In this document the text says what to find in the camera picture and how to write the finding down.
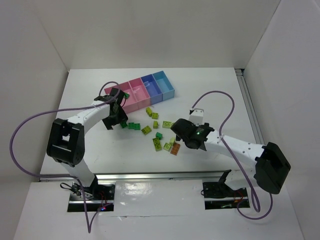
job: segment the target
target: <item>white table surface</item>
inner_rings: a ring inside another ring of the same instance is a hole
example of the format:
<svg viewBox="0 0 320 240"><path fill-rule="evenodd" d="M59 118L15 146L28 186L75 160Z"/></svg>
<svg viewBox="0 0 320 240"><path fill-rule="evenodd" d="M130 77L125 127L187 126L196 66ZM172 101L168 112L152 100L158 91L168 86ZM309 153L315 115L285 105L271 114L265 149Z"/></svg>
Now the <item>white table surface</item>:
<svg viewBox="0 0 320 240"><path fill-rule="evenodd" d="M14 240L303 240L287 189L274 195L273 210L262 220L236 209L205 210L200 180L116 182L114 212L99 213L88 234L83 212L67 212L70 192L58 182L32 183ZM256 189L261 213L269 194Z"/></svg>
<svg viewBox="0 0 320 240"><path fill-rule="evenodd" d="M233 68L132 68L132 69L72 69L63 91L59 108L84 107L93 102L101 86L108 81L118 83L142 77L163 70L175 88L172 99L152 106L159 113L159 123L175 122L179 118L189 118L189 109L204 93L221 90L235 100L235 110L224 127L224 134L255 143L243 96ZM218 129L231 109L231 101L224 95L215 93L204 97L197 105L203 108L204 121ZM66 119L77 112L59 112L57 118ZM153 119L145 109L128 114L128 122L152 127ZM156 132L163 134L161 144L169 142L174 133L170 129L152 129L143 135L141 131L122 129L107 130L99 122L85 136L84 160L93 173L154 173L154 172L195 172L223 171L238 169L229 157L203 150L188 149L183 143L177 156L165 150L156 152L152 138ZM41 174L64 174L67 171L47 155Z"/></svg>

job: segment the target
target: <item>purple bin compartment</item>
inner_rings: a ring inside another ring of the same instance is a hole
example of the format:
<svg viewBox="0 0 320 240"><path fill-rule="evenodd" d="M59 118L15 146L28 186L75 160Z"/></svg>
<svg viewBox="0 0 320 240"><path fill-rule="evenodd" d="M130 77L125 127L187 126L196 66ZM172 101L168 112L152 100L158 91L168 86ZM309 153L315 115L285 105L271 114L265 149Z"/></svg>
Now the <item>purple bin compartment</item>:
<svg viewBox="0 0 320 240"><path fill-rule="evenodd" d="M150 104L157 104L163 101L163 94L152 74L141 77L141 80L150 96Z"/></svg>

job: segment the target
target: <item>green lego brick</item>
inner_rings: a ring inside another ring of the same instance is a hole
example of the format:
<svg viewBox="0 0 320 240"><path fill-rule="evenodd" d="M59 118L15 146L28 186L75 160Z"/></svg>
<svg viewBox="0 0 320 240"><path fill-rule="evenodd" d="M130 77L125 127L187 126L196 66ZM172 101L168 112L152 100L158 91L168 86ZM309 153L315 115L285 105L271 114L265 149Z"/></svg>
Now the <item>green lego brick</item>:
<svg viewBox="0 0 320 240"><path fill-rule="evenodd" d="M173 146L175 141L176 141L176 138L173 136L172 138L170 138L169 144Z"/></svg>
<svg viewBox="0 0 320 240"><path fill-rule="evenodd" d="M156 137L157 139L161 140L161 139L162 139L162 134L161 134L160 132L157 132L157 133L155 134L155 137Z"/></svg>
<svg viewBox="0 0 320 240"><path fill-rule="evenodd" d="M150 107L147 107L147 108L145 109L145 111L146 111L146 113L149 115L149 117L152 116L152 110L151 110Z"/></svg>
<svg viewBox="0 0 320 240"><path fill-rule="evenodd" d="M140 123L134 124L134 130L140 130Z"/></svg>
<svg viewBox="0 0 320 240"><path fill-rule="evenodd" d="M142 128L141 131L143 132L144 135L147 135L148 133L151 133L152 130L149 126L146 126Z"/></svg>
<svg viewBox="0 0 320 240"><path fill-rule="evenodd" d="M128 126L128 124L125 121L123 121L123 122L120 122L120 126L124 129Z"/></svg>
<svg viewBox="0 0 320 240"><path fill-rule="evenodd" d="M154 129L157 129L159 126L158 122L157 121L153 121L153 128Z"/></svg>
<svg viewBox="0 0 320 240"><path fill-rule="evenodd" d="M153 138L152 141L156 152L162 150L160 140L158 138Z"/></svg>
<svg viewBox="0 0 320 240"><path fill-rule="evenodd" d="M135 123L134 122L129 122L128 125L129 125L128 129L135 129Z"/></svg>
<svg viewBox="0 0 320 240"><path fill-rule="evenodd" d="M163 149L168 151L168 152L170 151L170 148L171 148L171 145L169 143L167 143L167 142L163 146Z"/></svg>
<svg viewBox="0 0 320 240"><path fill-rule="evenodd" d="M162 127L163 127L164 129L169 129L169 128L171 128L171 126L172 126L172 122L170 122L170 121L163 121Z"/></svg>
<svg viewBox="0 0 320 240"><path fill-rule="evenodd" d="M152 119L158 119L158 118L159 118L159 114L156 113L156 112L153 112L151 118L152 118Z"/></svg>

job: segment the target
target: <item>white wall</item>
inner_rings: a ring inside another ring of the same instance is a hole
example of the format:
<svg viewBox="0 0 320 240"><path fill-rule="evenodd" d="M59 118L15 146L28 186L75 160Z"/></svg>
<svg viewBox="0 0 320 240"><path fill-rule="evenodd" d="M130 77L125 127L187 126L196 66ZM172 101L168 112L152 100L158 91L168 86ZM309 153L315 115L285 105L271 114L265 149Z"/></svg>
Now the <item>white wall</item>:
<svg viewBox="0 0 320 240"><path fill-rule="evenodd" d="M280 0L28 0L69 69L244 68Z"/></svg>
<svg viewBox="0 0 320 240"><path fill-rule="evenodd" d="M291 163L286 186L306 240L319 239L320 0L282 0L244 77L265 141Z"/></svg>
<svg viewBox="0 0 320 240"><path fill-rule="evenodd" d="M13 164L9 140L26 117L58 106L67 70L25 0L0 3L0 233L14 237L32 179ZM27 124L15 142L16 157L39 172L53 115Z"/></svg>

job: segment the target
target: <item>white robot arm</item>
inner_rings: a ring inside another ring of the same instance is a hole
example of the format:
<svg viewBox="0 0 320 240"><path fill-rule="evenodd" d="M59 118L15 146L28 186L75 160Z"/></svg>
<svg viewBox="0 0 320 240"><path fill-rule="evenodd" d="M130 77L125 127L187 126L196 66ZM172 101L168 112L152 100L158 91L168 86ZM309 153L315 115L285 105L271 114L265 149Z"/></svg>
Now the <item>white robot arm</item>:
<svg viewBox="0 0 320 240"><path fill-rule="evenodd" d="M98 96L91 104L93 108L86 109L68 119L57 118L51 128L46 152L56 162L60 163L70 175L77 177L87 193L95 195L103 192L104 187L98 185L97 177L89 170L83 157L85 155L85 135L98 122L103 121L108 130L112 126L125 123L128 117L121 107L125 93L120 90L117 98L103 104L118 92L112 88L110 95Z"/></svg>
<svg viewBox="0 0 320 240"><path fill-rule="evenodd" d="M267 145L242 141L219 132L209 126L202 125L204 110L190 110L189 120L180 118L171 127L177 140L183 140L190 149L202 149L220 153L232 158L231 153L221 141L223 138L239 162L251 167L247 175L253 186L259 186L271 194L278 194L291 169L280 148L269 142ZM221 179L232 190L248 187L248 182L240 170L229 170Z"/></svg>

